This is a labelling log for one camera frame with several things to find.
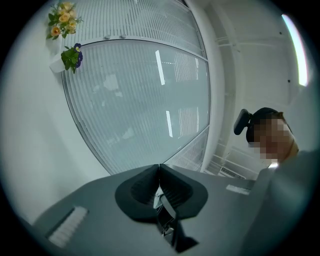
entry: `purple flower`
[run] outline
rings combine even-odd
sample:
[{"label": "purple flower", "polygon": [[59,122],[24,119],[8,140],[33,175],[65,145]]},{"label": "purple flower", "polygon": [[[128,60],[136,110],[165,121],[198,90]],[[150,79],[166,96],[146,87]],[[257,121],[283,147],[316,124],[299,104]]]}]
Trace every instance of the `purple flower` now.
[{"label": "purple flower", "polygon": [[79,68],[80,67],[80,65],[81,65],[81,61],[80,60],[78,60],[76,63],[75,63],[75,68],[77,69],[77,68]]},{"label": "purple flower", "polygon": [[82,59],[83,59],[83,55],[82,55],[82,52],[80,51],[78,55],[78,61],[82,62]]},{"label": "purple flower", "polygon": [[74,45],[74,47],[73,47],[73,49],[74,49],[75,52],[80,52],[80,50],[79,50],[80,48],[81,48],[81,44],[78,43],[78,42],[77,42],[77,43]]}]

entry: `air vent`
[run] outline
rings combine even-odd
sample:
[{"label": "air vent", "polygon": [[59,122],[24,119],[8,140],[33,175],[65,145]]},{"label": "air vent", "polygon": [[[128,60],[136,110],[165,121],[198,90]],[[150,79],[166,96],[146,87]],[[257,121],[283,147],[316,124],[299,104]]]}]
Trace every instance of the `air vent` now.
[{"label": "air vent", "polygon": [[227,168],[221,167],[219,173],[219,176],[225,176],[225,177],[230,177],[230,178],[237,178],[237,179],[242,179],[245,180],[246,178],[233,172],[232,170],[229,170]]}]

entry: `yellow flower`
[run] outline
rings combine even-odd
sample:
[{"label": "yellow flower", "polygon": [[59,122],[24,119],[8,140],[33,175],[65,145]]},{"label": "yellow flower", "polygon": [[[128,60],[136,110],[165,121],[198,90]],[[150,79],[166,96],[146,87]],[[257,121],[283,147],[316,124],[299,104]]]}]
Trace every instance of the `yellow flower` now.
[{"label": "yellow flower", "polygon": [[63,2],[62,4],[63,4],[64,9],[66,9],[67,11],[69,11],[73,6],[73,3],[71,3],[71,2]]},{"label": "yellow flower", "polygon": [[70,19],[70,14],[69,13],[64,13],[63,15],[60,16],[59,21],[60,22],[67,22]]},{"label": "yellow flower", "polygon": [[51,36],[53,37],[60,35],[60,33],[61,33],[60,28],[58,28],[57,26],[54,26],[51,29]]},{"label": "yellow flower", "polygon": [[61,10],[58,11],[58,14],[59,15],[64,15],[66,12],[67,12],[66,9],[61,9]]},{"label": "yellow flower", "polygon": [[75,18],[76,17],[76,10],[73,9],[73,10],[69,11],[69,14],[70,14],[71,18]]},{"label": "yellow flower", "polygon": [[76,29],[76,22],[74,20],[70,20],[69,24],[65,26],[67,30],[75,30]]}]

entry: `flower arrangement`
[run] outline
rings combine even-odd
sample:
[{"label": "flower arrangement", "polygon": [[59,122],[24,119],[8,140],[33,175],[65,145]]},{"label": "flower arrangement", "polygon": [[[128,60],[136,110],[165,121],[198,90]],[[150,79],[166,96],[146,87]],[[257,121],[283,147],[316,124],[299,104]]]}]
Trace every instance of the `flower arrangement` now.
[{"label": "flower arrangement", "polygon": [[67,47],[67,50],[65,50],[63,53],[61,53],[61,59],[63,61],[65,70],[68,70],[69,68],[72,69],[73,73],[76,72],[76,69],[80,67],[81,61],[83,59],[82,52],[80,51],[81,44],[76,43],[74,47]]},{"label": "flower arrangement", "polygon": [[50,32],[46,39],[52,38],[55,40],[61,34],[63,38],[66,38],[68,34],[76,33],[76,25],[83,20],[76,18],[76,4],[71,2],[61,2],[51,6],[52,11],[49,13]]}]

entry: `person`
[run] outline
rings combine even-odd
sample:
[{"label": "person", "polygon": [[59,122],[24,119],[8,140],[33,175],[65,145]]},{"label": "person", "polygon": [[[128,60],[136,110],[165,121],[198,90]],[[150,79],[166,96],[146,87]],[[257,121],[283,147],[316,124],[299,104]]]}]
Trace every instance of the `person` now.
[{"label": "person", "polygon": [[240,135],[247,127],[246,140],[260,155],[278,164],[298,154],[299,148],[283,112],[263,107],[254,114],[242,109],[233,127]]}]

